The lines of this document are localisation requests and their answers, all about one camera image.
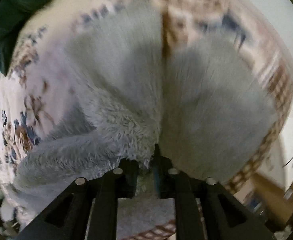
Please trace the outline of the grey fluffy fleece pants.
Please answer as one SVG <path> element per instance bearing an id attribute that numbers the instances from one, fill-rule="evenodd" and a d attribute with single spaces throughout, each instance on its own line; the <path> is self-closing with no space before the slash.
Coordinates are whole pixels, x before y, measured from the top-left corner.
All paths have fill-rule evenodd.
<path id="1" fill-rule="evenodd" d="M 272 98 L 228 36 L 215 31 L 169 55 L 163 20 L 148 3 L 129 5 L 71 37 L 54 59 L 69 70 L 76 100 L 21 161 L 14 185 L 38 215 L 75 178 L 95 179 L 121 159 L 139 163 L 135 198 L 119 202 L 129 234 L 174 218 L 156 196 L 156 146 L 187 174 L 229 180 L 276 121 Z"/>

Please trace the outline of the wooden furniture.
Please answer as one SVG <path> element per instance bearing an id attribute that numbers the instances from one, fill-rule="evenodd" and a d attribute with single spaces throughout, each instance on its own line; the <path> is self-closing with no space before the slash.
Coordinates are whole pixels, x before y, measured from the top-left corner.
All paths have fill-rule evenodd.
<path id="1" fill-rule="evenodd" d="M 271 212 L 272 217 L 282 226 L 293 226 L 293 183 L 283 190 L 260 174 L 255 174 L 235 197 L 244 203 L 251 194 L 257 194 Z"/>

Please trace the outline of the floral and checkered blanket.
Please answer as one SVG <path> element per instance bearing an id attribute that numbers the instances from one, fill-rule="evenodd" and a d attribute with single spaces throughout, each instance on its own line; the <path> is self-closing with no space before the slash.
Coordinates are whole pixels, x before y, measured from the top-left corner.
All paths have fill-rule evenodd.
<path id="1" fill-rule="evenodd" d="M 19 163 L 61 120 L 74 94 L 61 68 L 45 63 L 53 42 L 76 34 L 131 0 L 55 0 L 20 32 L 8 75 L 0 73 L 0 188 L 25 228 L 36 213 L 16 199 Z M 248 162 L 233 171 L 226 187 L 238 192 L 261 166 L 285 124 L 293 101 L 288 52 L 268 22 L 247 0 L 152 0 L 164 7 L 166 47 L 172 50 L 204 36 L 197 23 L 216 20 L 235 37 L 234 48 L 275 102 L 277 120 Z"/>

